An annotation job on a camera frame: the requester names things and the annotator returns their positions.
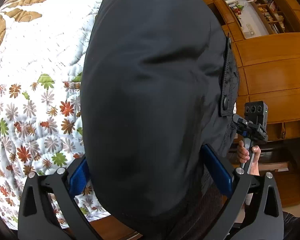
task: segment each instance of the blue padding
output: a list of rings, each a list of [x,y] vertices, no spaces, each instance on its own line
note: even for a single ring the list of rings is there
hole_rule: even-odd
[[[89,168],[86,159],[84,159],[69,180],[69,195],[72,198],[80,195],[89,179]]]
[[[201,147],[200,154],[220,193],[230,198],[232,196],[232,178],[230,174],[207,144]]]

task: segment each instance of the wooden floor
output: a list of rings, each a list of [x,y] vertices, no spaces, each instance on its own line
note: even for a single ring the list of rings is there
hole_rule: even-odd
[[[113,216],[95,220],[90,222],[90,225],[92,225],[103,240],[136,240],[142,236]],[[65,230],[68,234],[72,234],[69,228]]]

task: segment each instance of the screw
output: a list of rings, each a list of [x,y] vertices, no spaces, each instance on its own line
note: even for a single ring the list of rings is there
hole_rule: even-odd
[[[63,168],[63,167],[61,167],[61,168],[59,168],[59,169],[57,169],[57,173],[58,174],[64,174],[65,173],[65,171],[66,171],[66,169],[65,168]]]
[[[31,171],[31,172],[29,173],[29,175],[28,175],[28,177],[31,178],[31,179],[32,179],[34,176],[35,176],[35,172],[34,172],[34,171]]]
[[[238,167],[235,169],[235,172],[238,173],[239,175],[242,175],[242,174],[244,174],[244,169],[241,167]]]
[[[266,173],[266,176],[267,176],[268,179],[272,179],[272,178],[273,178],[273,175],[272,175],[271,172],[267,172],[267,173]]]

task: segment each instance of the hand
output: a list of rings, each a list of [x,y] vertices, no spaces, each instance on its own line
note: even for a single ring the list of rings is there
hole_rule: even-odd
[[[238,151],[237,156],[240,163],[246,163],[247,160],[250,159],[249,151],[244,147],[243,141],[241,140],[238,144]],[[258,168],[258,160],[261,154],[261,150],[258,145],[252,147],[252,151],[254,152],[254,158],[251,163],[250,174],[251,175],[259,175],[259,168]]]

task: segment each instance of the floral bedsheet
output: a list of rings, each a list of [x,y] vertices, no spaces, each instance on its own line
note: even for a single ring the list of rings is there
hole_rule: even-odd
[[[52,174],[84,154],[81,73],[101,1],[6,0],[0,8],[0,215],[11,229],[29,172]],[[89,221],[109,215],[91,183],[75,200]]]

